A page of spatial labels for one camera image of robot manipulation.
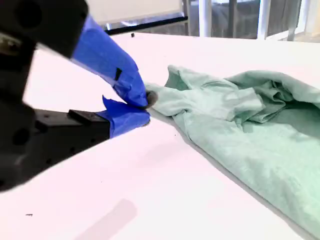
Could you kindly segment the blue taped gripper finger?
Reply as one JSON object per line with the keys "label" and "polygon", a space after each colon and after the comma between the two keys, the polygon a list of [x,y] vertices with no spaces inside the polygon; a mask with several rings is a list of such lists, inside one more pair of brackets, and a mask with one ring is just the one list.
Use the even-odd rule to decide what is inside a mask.
{"label": "blue taped gripper finger", "polygon": [[150,122],[150,115],[143,108],[105,97],[102,101],[105,109],[100,112],[38,109],[34,130],[35,164],[57,164]]}
{"label": "blue taped gripper finger", "polygon": [[46,30],[40,44],[101,77],[127,104],[147,109],[157,94],[145,88],[139,69],[94,20],[84,0],[39,0]]}

